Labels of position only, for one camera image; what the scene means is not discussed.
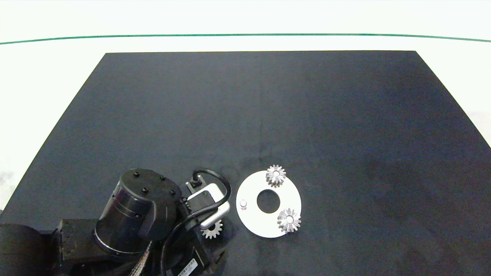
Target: silver gear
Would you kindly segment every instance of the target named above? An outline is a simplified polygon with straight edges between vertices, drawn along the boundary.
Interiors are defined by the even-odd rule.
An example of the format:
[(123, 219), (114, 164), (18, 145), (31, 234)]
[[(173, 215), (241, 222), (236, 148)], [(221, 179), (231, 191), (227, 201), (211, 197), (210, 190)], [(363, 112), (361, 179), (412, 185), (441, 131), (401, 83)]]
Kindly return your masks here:
[(279, 187), (286, 179), (286, 172), (280, 165), (273, 165), (266, 172), (266, 181), (271, 187)]
[(279, 213), (278, 216), (278, 224), (279, 228), (281, 228), (281, 232), (293, 232), (298, 231), (298, 227), (300, 227), (300, 214), (295, 213), (294, 210), (283, 210)]
[(215, 228), (213, 230), (205, 229), (201, 230), (201, 232), (206, 239), (214, 239), (220, 234), (222, 226), (223, 224), (221, 224), (221, 220), (219, 220), (215, 223)]

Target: white ring plate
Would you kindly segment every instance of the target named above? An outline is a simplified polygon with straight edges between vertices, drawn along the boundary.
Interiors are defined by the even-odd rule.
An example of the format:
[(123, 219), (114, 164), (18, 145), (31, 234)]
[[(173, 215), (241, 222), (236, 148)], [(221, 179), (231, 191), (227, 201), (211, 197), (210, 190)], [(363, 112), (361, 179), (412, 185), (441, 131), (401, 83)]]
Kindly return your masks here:
[[(261, 211), (257, 206), (257, 196), (264, 190), (272, 190), (279, 197), (279, 208), (271, 214)], [(241, 200), (247, 201), (245, 210), (240, 205)], [(236, 207), (242, 223), (252, 233), (265, 238), (276, 238), (286, 234), (279, 228), (279, 213), (291, 208), (295, 213), (301, 214), (302, 202), (297, 187), (288, 177), (282, 185), (274, 188), (268, 185), (266, 171), (262, 170), (251, 174), (242, 182), (237, 191)]]

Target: white background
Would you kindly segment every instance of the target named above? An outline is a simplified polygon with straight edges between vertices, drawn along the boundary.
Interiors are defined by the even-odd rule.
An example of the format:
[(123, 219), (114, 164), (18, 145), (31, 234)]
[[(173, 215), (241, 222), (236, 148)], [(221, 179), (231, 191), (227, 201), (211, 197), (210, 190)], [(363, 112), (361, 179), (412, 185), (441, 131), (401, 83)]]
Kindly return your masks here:
[[(0, 1), (0, 42), (388, 33), (491, 40), (490, 1)], [(491, 43), (372, 36), (89, 38), (0, 45), (0, 209), (104, 53), (416, 50), (491, 141)]]

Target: black table surface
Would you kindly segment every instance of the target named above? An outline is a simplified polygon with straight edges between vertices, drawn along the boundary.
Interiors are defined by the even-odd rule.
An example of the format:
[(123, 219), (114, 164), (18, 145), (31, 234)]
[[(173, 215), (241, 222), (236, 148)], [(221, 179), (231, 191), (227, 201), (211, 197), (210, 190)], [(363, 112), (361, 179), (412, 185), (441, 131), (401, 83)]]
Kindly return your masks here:
[[(265, 239), (235, 194), (280, 164), (301, 228)], [(232, 183), (223, 275), (491, 275), (491, 149), (416, 52), (106, 54), (2, 223), (98, 218), (119, 176)]]

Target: center hole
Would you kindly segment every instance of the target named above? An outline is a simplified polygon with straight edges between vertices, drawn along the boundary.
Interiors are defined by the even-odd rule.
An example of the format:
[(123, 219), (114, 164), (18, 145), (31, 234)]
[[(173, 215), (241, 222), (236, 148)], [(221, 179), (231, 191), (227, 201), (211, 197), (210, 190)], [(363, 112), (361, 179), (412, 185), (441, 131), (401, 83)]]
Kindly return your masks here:
[(279, 208), (279, 196), (272, 190), (264, 190), (257, 195), (257, 206), (264, 213), (274, 213)]

